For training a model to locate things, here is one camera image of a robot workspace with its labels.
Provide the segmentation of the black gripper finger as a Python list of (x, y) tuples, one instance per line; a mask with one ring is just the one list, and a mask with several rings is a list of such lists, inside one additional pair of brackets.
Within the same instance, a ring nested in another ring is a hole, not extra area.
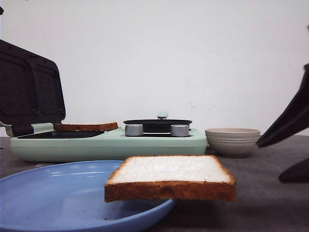
[(309, 127), (309, 65), (304, 65), (299, 90), (283, 113), (256, 142), (259, 148), (279, 143)]
[(279, 180), (283, 183), (308, 183), (309, 159), (305, 159), (280, 174)]

